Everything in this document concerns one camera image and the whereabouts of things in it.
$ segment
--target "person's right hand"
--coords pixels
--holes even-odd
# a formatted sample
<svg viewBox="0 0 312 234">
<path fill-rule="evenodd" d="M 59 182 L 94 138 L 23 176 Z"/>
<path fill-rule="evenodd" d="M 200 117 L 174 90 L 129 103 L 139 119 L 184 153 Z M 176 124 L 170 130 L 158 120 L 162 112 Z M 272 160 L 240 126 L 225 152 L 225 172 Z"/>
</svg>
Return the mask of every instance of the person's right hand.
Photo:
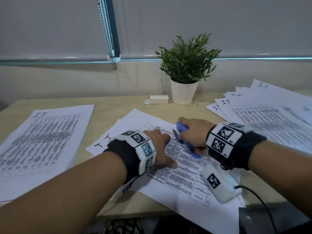
<svg viewBox="0 0 312 234">
<path fill-rule="evenodd" d="M 186 119 L 184 117 L 180 117 L 179 121 L 188 126 L 189 129 L 187 131 L 182 131 L 180 136 L 185 141 L 194 145 L 196 148 L 196 153 L 203 155 L 207 149 L 206 147 L 206 137 L 209 130 L 215 126 L 214 123 L 208 122 L 204 119 Z"/>
</svg>

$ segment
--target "white wall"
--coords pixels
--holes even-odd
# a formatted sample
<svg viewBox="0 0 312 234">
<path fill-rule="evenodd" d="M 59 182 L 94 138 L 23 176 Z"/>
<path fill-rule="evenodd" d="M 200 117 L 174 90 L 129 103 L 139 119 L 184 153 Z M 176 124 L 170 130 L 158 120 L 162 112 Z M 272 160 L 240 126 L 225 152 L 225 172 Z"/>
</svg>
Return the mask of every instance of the white wall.
<svg viewBox="0 0 312 234">
<path fill-rule="evenodd" d="M 253 79 L 291 90 L 312 90 L 311 61 L 215 60 L 215 71 L 197 92 L 234 91 Z M 0 66 L 0 102 L 19 99 L 170 94 L 170 79 L 160 61 L 110 64 Z"/>
</svg>

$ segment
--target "white plant pot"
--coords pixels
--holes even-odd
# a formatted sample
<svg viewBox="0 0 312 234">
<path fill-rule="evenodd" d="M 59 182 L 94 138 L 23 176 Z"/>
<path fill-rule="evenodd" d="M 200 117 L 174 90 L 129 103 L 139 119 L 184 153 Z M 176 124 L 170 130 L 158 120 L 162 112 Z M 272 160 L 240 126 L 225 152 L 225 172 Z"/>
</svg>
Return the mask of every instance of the white plant pot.
<svg viewBox="0 0 312 234">
<path fill-rule="evenodd" d="M 172 100 L 179 105 L 190 104 L 198 86 L 198 82 L 193 84 L 181 84 L 170 79 Z"/>
</svg>

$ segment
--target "person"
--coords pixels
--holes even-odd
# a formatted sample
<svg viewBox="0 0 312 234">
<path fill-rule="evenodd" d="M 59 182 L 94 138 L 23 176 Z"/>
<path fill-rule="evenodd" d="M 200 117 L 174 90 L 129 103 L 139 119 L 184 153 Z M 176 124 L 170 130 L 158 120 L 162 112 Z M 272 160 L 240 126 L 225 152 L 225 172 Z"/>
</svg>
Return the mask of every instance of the person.
<svg viewBox="0 0 312 234">
<path fill-rule="evenodd" d="M 215 126 L 203 119 L 179 118 L 189 127 L 181 137 L 204 154 L 206 138 Z M 144 131 L 151 138 L 157 155 L 156 164 L 177 168 L 164 153 L 168 134 L 160 130 Z M 249 169 L 277 192 L 312 217 L 312 158 L 306 154 L 270 141 L 255 145 L 248 161 Z M 81 233 L 101 208 L 124 184 L 127 168 L 111 151 L 91 158 L 37 188 L 18 197 L 0 209 L 1 233 Z"/>
</svg>

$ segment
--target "person's right arm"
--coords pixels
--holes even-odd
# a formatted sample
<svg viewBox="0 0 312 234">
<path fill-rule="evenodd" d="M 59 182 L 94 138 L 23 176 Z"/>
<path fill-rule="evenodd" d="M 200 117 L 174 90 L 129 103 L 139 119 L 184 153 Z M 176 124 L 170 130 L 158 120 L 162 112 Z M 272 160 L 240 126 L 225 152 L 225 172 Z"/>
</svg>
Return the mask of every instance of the person's right arm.
<svg viewBox="0 0 312 234">
<path fill-rule="evenodd" d="M 202 119 L 179 118 L 189 130 L 181 137 L 197 147 L 206 146 L 206 136 L 215 125 Z M 312 158 L 270 141 L 257 144 L 248 161 L 249 169 L 312 218 Z"/>
</svg>

